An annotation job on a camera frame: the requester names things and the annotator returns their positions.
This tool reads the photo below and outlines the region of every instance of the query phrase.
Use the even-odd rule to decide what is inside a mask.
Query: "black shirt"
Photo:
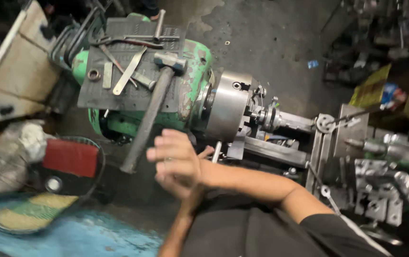
[[[384,257],[338,216],[316,214],[296,224],[247,197],[206,201],[190,228],[184,257]]]

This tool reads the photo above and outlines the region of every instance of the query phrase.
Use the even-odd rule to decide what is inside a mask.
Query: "finger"
[[[173,129],[167,129],[166,128],[166,129],[162,130],[162,136],[182,138],[182,139],[186,139],[187,141],[189,141],[189,136],[187,136],[187,134],[185,134],[183,132],[179,132],[177,130],[173,130]]]
[[[157,174],[159,175],[183,175],[195,177],[195,167],[191,161],[162,161],[156,164]]]
[[[171,147],[171,146],[158,146],[149,148],[146,152],[148,161],[163,161],[167,158],[187,160],[191,159],[195,155],[193,149]]]
[[[154,139],[155,146],[174,145],[179,147],[192,147],[189,140],[180,140],[175,137],[157,136]]]
[[[203,159],[206,156],[212,154],[214,152],[214,148],[212,146],[207,145],[206,148],[198,155],[199,159]]]
[[[156,175],[155,179],[164,190],[179,199],[185,199],[190,196],[191,189],[179,184],[173,175]]]

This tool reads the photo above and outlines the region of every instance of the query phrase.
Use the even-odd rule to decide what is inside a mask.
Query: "hand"
[[[158,183],[175,197],[184,200],[190,197],[191,188],[202,178],[200,159],[214,152],[206,149],[196,155],[187,134],[164,129],[162,136],[154,140],[155,147],[147,150],[147,159],[157,161],[155,176]]]

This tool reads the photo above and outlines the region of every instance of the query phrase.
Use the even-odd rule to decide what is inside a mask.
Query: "hammer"
[[[179,59],[178,55],[173,53],[162,54],[156,52],[154,62],[161,68],[160,77],[150,96],[149,105],[141,120],[138,133],[130,146],[127,157],[120,167],[121,171],[129,174],[136,172],[136,165],[141,155],[144,154],[144,148],[152,131],[152,126],[167,95],[174,74],[182,75],[187,69],[187,60]]]

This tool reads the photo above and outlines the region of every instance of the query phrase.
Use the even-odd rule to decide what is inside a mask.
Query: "textured rubber mat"
[[[78,196],[43,193],[8,208],[0,209],[0,230],[10,234],[31,234],[46,228]]]
[[[107,22],[106,35],[112,37],[122,37],[125,35],[153,35],[156,28],[156,22],[140,21],[136,17],[127,18],[109,18]],[[160,43],[164,49],[156,50],[148,48],[136,68],[136,71],[144,76],[157,81],[160,75],[159,67],[154,63],[154,54],[156,51],[177,53],[179,57],[183,56],[185,44],[185,30],[179,26],[164,25],[163,36],[180,36],[179,40],[162,39]],[[120,65],[125,69],[130,63],[133,55],[141,50],[142,46],[116,43],[108,45],[108,50],[114,55]],[[96,47],[91,47],[87,61],[87,72],[90,69],[97,69],[100,74],[104,73],[105,62],[109,59]],[[87,76],[79,93],[77,102],[78,107],[110,109],[118,111],[144,111],[147,109],[150,99],[150,91],[138,83],[136,89],[131,82],[128,82],[121,95],[112,94],[112,89],[119,81],[122,73],[113,65],[111,89],[103,88],[103,78],[98,81],[90,81]],[[170,89],[163,102],[162,112],[175,113],[179,106],[179,85],[180,79],[173,78]]]

